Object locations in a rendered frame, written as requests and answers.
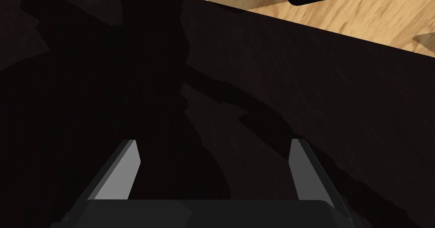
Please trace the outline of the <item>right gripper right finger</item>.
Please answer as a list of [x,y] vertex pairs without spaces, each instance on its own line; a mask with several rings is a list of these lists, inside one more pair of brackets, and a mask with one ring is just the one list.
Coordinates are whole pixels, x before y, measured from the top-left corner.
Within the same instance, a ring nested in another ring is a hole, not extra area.
[[300,200],[321,200],[333,208],[336,190],[311,146],[304,139],[292,139],[288,157]]

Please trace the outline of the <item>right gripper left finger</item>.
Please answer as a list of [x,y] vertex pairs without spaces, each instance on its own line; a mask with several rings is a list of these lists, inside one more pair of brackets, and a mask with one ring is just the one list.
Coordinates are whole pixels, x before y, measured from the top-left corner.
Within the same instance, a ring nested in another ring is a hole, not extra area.
[[141,164],[137,143],[127,140],[109,161],[88,200],[127,200]]

